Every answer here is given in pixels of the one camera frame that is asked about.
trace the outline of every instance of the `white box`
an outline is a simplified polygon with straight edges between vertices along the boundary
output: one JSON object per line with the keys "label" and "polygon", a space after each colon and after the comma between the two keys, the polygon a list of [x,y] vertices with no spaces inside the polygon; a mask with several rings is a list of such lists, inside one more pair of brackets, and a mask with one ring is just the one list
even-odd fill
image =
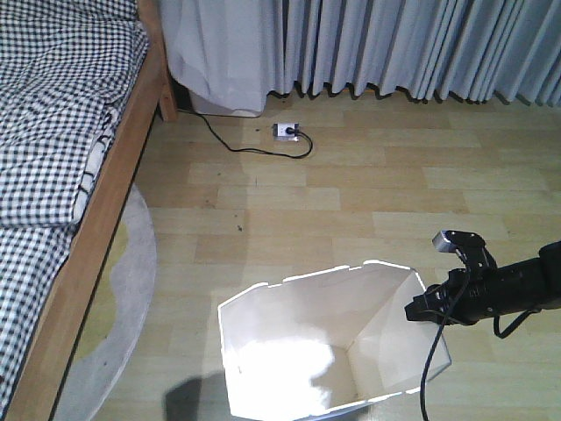
{"label": "white box", "polygon": [[[260,283],[218,306],[231,414],[321,419],[418,391],[437,325],[409,322],[418,273],[370,260]],[[429,379],[450,366],[441,339]]]}

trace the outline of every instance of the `white curtain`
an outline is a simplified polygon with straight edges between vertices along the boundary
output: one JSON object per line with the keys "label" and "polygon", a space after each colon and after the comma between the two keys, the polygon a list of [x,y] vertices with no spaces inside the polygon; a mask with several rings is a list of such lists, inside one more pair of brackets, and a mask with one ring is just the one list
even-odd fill
{"label": "white curtain", "polygon": [[172,76],[200,112],[257,116],[318,95],[561,105],[561,0],[160,0]]}

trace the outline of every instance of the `checkered bedsheet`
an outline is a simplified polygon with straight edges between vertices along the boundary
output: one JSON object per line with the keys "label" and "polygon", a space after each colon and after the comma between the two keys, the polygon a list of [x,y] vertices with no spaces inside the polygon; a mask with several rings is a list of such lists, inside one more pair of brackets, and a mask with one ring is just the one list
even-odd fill
{"label": "checkered bedsheet", "polygon": [[146,49],[134,0],[0,0],[0,419]]}

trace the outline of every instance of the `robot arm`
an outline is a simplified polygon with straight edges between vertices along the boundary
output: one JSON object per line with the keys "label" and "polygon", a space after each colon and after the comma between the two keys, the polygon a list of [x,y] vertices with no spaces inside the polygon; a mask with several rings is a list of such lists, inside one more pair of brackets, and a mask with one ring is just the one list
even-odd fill
{"label": "robot arm", "polygon": [[[474,232],[441,231],[432,242],[439,252],[455,253],[465,268],[453,269],[447,281],[415,296],[405,307],[408,320],[473,325],[482,318],[495,318],[495,334],[501,336],[502,315],[522,312],[507,329],[511,332],[533,312],[561,308],[561,241],[542,247],[539,257],[502,268]],[[464,292],[446,317],[461,289]]]}

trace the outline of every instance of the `curtain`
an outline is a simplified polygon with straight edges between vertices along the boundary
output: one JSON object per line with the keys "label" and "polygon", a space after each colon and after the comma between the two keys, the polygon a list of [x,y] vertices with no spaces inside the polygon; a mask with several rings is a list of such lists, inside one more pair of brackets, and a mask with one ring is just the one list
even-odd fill
{"label": "curtain", "polygon": [[200,112],[258,116],[299,83],[561,104],[561,0],[160,0],[170,71]]}

